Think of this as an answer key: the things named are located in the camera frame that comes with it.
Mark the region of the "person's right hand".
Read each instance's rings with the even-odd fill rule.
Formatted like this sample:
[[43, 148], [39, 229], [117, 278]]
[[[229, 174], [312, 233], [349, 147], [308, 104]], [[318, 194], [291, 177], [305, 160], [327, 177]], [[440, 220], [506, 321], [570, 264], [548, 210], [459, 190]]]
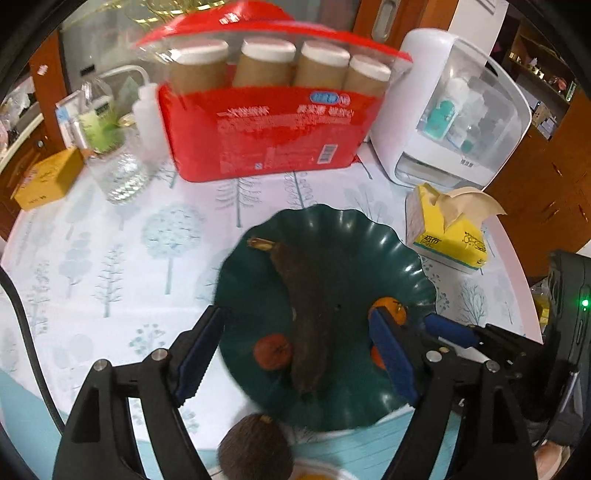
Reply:
[[551, 480], [570, 458], [571, 449], [551, 441], [545, 441], [535, 452], [539, 480]]

